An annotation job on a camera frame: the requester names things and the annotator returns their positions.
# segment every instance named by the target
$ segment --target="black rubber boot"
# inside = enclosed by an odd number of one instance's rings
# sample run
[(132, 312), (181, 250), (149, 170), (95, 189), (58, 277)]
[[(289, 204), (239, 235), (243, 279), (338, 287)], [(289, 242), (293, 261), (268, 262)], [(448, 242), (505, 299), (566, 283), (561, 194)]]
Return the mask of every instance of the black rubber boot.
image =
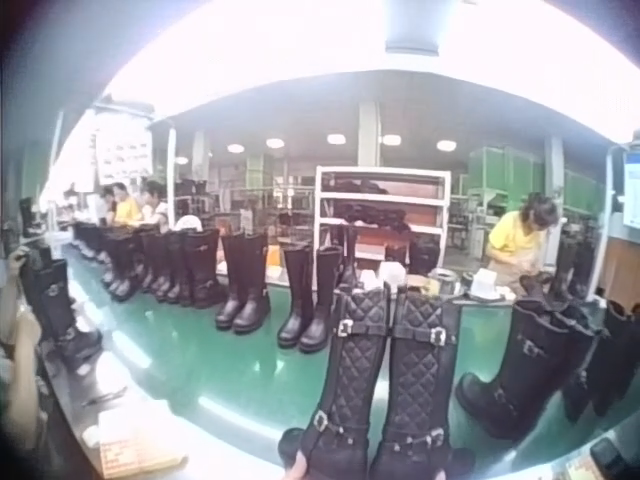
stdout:
[(616, 386), (624, 376), (624, 352), (632, 326), (624, 307), (616, 302), (608, 302), (605, 330), (598, 338), (591, 358), (562, 389), (569, 421), (578, 421), (589, 403), (593, 404), (596, 415), (604, 416), (618, 398), (619, 389)]
[(489, 382), (465, 373), (456, 387), (458, 402), (493, 438), (524, 439), (557, 385), (568, 333), (552, 325), (544, 302), (518, 300), (500, 370)]
[(355, 288), (358, 286), (358, 272), (356, 270), (356, 243), (358, 242), (358, 230), (349, 225), (345, 228), (345, 256), (343, 259), (340, 284)]
[(54, 260), (49, 268), (34, 272), (34, 276), (39, 291), (34, 312), (42, 324), (48, 325), (63, 362), (76, 370), (102, 350), (102, 334), (97, 330), (78, 330), (69, 297), (65, 260)]
[(385, 262), (398, 262), (403, 267), (407, 267), (407, 247), (385, 245), (384, 247), (384, 261)]
[(233, 319), (233, 331), (237, 334), (251, 333), (259, 329), (271, 311), (271, 300), (267, 290), (267, 235), (247, 235), (242, 242), (242, 270), (245, 273), (247, 302)]
[(389, 406), (370, 480), (448, 479), (473, 470), (474, 455), (449, 442), (449, 400), (461, 308), (406, 288), (391, 330)]
[(337, 292), (324, 387), (306, 429), (282, 434), (278, 453), (290, 468), (298, 450), (313, 480), (366, 480), (369, 416), (389, 331), (386, 289)]
[(229, 278), (229, 297), (216, 314), (215, 324), (218, 330), (229, 330), (234, 318), (247, 302), (246, 272), (243, 271), (242, 263), (243, 242), (243, 233), (222, 236), (222, 249)]
[(313, 255), (310, 245), (285, 247), (283, 253), (291, 291), (291, 310), (278, 330), (278, 346), (293, 348), (313, 320)]
[(227, 299), (227, 290), (218, 282), (216, 271), (219, 235), (220, 231), (214, 228), (187, 232), (184, 239), (195, 308), (210, 308)]
[(429, 241), (409, 243), (409, 274), (426, 277), (438, 266), (440, 247)]
[(298, 349), (302, 353), (318, 352), (327, 346), (329, 332), (334, 326), (331, 321), (331, 307), (341, 263), (342, 248), (340, 247), (321, 247), (316, 252), (318, 298), (313, 320), (298, 342)]

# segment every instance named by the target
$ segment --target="yellow shirt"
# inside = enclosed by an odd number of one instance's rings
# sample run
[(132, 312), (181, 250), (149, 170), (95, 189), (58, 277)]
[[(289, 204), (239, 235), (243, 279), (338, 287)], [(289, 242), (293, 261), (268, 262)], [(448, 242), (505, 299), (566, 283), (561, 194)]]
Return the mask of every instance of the yellow shirt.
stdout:
[(525, 235), (520, 212), (505, 213), (489, 234), (489, 243), (504, 253), (518, 253), (523, 250), (537, 250), (542, 244), (544, 232)]
[(135, 198), (129, 196), (126, 200), (118, 202), (114, 223), (128, 225), (139, 220), (142, 220), (142, 214)]

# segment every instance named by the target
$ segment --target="quilted pattern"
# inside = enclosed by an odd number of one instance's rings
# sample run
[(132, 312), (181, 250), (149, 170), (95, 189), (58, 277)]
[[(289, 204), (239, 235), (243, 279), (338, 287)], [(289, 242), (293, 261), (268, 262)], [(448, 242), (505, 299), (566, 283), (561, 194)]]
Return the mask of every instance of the quilted pattern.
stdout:
[[(403, 312), (396, 315), (395, 325), (420, 329), (441, 327), (440, 304), (409, 296)], [(393, 339), (393, 342), (390, 376), (394, 388), (389, 399), (393, 416), (387, 428), (424, 435), (432, 428), (443, 427), (446, 418), (432, 418), (432, 409), (434, 395), (442, 393), (436, 391), (438, 376), (453, 377), (454, 365), (444, 368), (439, 358), (442, 348), (451, 347), (405, 339)]]
[[(384, 325), (387, 321), (384, 290), (355, 292), (344, 299), (346, 318), (354, 323)], [(343, 342), (334, 402), (329, 417), (338, 425), (367, 425), (375, 379), (378, 375), (378, 372), (373, 372), (372, 369), (376, 359), (383, 353), (386, 338), (353, 335), (345, 337)]]

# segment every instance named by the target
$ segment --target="white ceiling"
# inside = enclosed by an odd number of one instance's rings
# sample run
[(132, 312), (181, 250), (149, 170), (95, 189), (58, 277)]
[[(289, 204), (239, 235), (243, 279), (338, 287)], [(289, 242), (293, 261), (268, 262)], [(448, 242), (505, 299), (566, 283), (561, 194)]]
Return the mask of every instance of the white ceiling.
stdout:
[[(368, 72), (280, 82), (227, 97), (177, 117), (180, 150), (190, 156), (192, 132), (210, 132), (216, 162), (268, 152), (267, 138), (282, 138), (277, 152), (292, 159), (357, 157), (358, 104), (380, 104), (383, 134), (399, 134), (402, 145), (382, 147), (384, 163), (454, 169), (483, 145), (508, 145), (540, 156), (544, 138), (565, 139), (565, 156), (596, 174), (603, 169), (609, 142), (590, 129), (520, 97), (432, 74)], [(342, 133), (347, 144), (329, 145), (326, 136)], [(436, 149), (438, 140), (455, 140), (453, 153)], [(242, 155), (226, 146), (245, 146)]]

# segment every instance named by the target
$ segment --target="ceiling light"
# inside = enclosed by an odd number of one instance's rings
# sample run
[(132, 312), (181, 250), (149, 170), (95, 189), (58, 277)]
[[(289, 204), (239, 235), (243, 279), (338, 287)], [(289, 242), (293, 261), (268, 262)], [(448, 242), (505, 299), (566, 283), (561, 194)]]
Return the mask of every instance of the ceiling light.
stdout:
[(244, 152), (244, 147), (237, 143), (232, 143), (231, 145), (227, 146), (227, 150), (229, 151), (229, 153), (242, 153)]
[(270, 138), (269, 140), (267, 140), (267, 147), (282, 148), (284, 147), (284, 141), (279, 138)]
[(436, 144), (437, 149), (441, 152), (453, 152), (457, 146), (458, 144), (453, 140), (440, 140)]
[(331, 145), (344, 145), (347, 143), (347, 138), (339, 133), (332, 133), (327, 135), (327, 142)]
[(385, 135), (382, 137), (382, 143), (389, 147), (397, 147), (402, 143), (402, 137), (400, 135)]

